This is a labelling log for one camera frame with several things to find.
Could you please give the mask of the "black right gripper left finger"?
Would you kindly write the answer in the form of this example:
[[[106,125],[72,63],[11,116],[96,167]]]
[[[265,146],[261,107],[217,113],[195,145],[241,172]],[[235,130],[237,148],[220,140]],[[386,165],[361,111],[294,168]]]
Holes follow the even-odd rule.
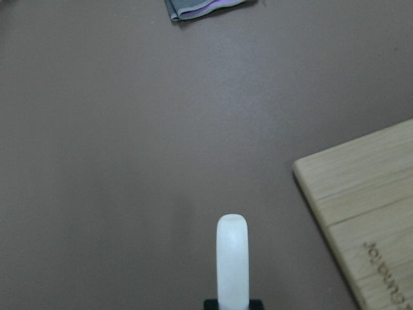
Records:
[[[219,310],[217,299],[206,299],[203,302],[203,310]]]

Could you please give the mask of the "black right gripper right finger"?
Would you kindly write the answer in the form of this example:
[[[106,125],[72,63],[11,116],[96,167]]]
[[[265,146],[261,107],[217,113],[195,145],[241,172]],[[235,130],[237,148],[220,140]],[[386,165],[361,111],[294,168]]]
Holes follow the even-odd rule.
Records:
[[[250,299],[248,309],[249,310],[264,310],[264,304],[260,299]]]

